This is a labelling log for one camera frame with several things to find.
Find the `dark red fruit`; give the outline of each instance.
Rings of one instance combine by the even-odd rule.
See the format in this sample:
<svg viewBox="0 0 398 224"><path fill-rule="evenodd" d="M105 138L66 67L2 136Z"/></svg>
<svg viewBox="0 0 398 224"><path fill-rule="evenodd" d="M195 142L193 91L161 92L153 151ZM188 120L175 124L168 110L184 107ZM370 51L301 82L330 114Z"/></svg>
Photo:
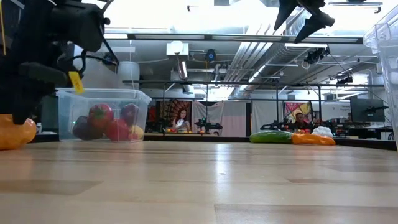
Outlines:
<svg viewBox="0 0 398 224"><path fill-rule="evenodd" d="M81 140L85 141L100 139L103 137L103 132L101 130L92 127L87 122L86 116L80 116L77 119L72 129L72 134L80 138Z"/></svg>
<svg viewBox="0 0 398 224"><path fill-rule="evenodd" d="M107 104L97 104L88 112L88 123L99 130L104 131L107 125L113 120L113 110Z"/></svg>
<svg viewBox="0 0 398 224"><path fill-rule="evenodd" d="M130 129L122 119L114 119L105 130L106 137L111 141L128 141L129 134Z"/></svg>
<svg viewBox="0 0 398 224"><path fill-rule="evenodd" d="M133 103L123 106L122 110L120 111L121 119L125 120L128 126L132 126L136 123L137 114L138 106Z"/></svg>

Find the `clear plastic container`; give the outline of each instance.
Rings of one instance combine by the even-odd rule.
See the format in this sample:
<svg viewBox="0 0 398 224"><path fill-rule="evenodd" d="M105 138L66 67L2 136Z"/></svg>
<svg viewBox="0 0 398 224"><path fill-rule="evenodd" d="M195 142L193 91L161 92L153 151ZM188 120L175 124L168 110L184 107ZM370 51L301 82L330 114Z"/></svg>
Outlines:
<svg viewBox="0 0 398 224"><path fill-rule="evenodd" d="M398 147L398 6L364 36L364 45L380 53L384 86Z"/></svg>
<svg viewBox="0 0 398 224"><path fill-rule="evenodd" d="M58 123L61 141L136 142L144 139L148 104L139 90L59 88Z"/></svg>

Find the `wooden table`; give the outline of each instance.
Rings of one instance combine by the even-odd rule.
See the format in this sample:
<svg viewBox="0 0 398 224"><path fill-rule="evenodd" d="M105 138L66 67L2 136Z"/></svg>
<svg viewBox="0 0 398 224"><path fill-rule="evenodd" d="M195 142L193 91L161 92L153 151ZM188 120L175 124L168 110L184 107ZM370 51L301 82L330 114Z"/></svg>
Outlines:
<svg viewBox="0 0 398 224"><path fill-rule="evenodd" d="M0 168L1 224L398 220L398 154L377 149L51 142Z"/></svg>

